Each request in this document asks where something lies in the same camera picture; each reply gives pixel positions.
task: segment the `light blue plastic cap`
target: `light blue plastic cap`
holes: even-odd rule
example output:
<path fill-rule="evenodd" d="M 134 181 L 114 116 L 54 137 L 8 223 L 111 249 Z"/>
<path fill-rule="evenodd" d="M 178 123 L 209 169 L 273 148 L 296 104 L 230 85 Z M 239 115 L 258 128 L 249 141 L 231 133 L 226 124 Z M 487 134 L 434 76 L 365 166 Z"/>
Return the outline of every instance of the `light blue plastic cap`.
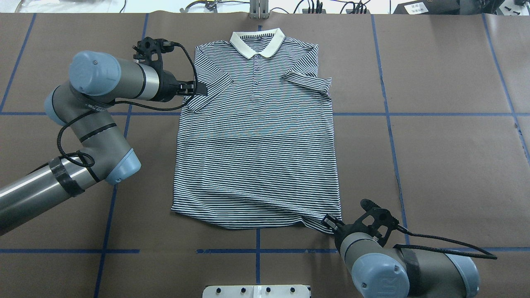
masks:
<path fill-rule="evenodd" d="M 382 253 L 367 253 L 351 269 L 354 285 L 364 298 L 405 298 L 409 278 L 403 266 Z"/>
<path fill-rule="evenodd" d="M 479 293 L 480 275 L 475 263 L 470 257 L 445 254 L 462 276 L 464 281 L 466 298 L 473 298 Z"/>
<path fill-rule="evenodd" d="M 46 97 L 46 100 L 44 100 L 44 111 L 46 112 L 46 115 L 48 115 L 48 117 L 53 120 L 55 123 L 63 126 L 65 125 L 66 123 L 64 123 L 60 118 L 59 116 L 57 116 L 57 113 L 55 113 L 55 109 L 54 109 L 54 102 L 53 102 L 53 97 L 54 97 L 54 93 L 55 93 L 55 90 L 53 90 L 50 95 L 48 95 L 48 97 Z"/>
<path fill-rule="evenodd" d="M 100 96 L 111 92 L 121 78 L 121 67 L 112 55 L 81 51 L 70 64 L 70 83 L 75 90 Z"/>
<path fill-rule="evenodd" d="M 118 165 L 105 178 L 105 181 L 111 185 L 116 185 L 123 180 L 129 178 L 132 174 L 138 172 L 142 167 L 140 160 L 131 148 L 127 154 L 121 159 Z"/>

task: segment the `shirt sleeve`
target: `shirt sleeve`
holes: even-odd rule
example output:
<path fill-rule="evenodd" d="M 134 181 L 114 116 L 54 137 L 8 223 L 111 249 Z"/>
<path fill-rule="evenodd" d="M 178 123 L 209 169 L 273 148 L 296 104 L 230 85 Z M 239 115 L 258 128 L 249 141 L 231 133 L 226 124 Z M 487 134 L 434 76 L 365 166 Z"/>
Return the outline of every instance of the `shirt sleeve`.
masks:
<path fill-rule="evenodd" d="M 315 45 L 281 77 L 293 84 L 314 90 L 326 99 L 331 100 L 329 93 L 331 78 L 317 77 L 319 68 L 318 55 L 319 48 Z"/>
<path fill-rule="evenodd" d="M 206 56 L 200 47 L 195 48 L 195 69 L 197 71 L 197 79 L 201 83 L 206 84 L 208 95 L 195 95 L 193 99 L 186 105 L 188 109 L 194 112 L 200 111 L 210 101 L 218 97 L 226 88 L 232 83 L 232 77 L 225 71 L 219 69 L 215 63 Z M 190 97 L 184 97 L 184 100 L 189 100 Z"/>

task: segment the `sticker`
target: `sticker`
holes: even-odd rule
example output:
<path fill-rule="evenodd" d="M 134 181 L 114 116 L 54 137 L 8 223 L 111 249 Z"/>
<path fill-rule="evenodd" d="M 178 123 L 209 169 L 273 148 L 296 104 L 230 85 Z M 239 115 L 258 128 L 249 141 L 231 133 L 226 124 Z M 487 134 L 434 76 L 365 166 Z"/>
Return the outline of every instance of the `sticker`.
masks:
<path fill-rule="evenodd" d="M 409 14 L 420 14 L 429 12 L 423 2 L 405 5 L 404 7 Z"/>

